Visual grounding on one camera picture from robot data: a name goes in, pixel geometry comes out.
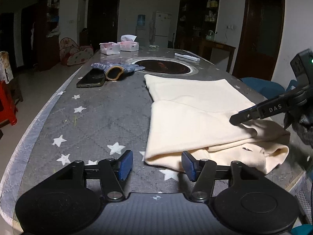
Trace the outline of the right gloved hand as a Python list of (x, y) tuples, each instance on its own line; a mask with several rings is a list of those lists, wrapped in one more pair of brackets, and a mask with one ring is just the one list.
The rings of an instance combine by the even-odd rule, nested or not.
[(305, 145), (312, 147), (312, 100), (289, 100), (289, 109), (284, 116), (284, 129), (290, 125)]

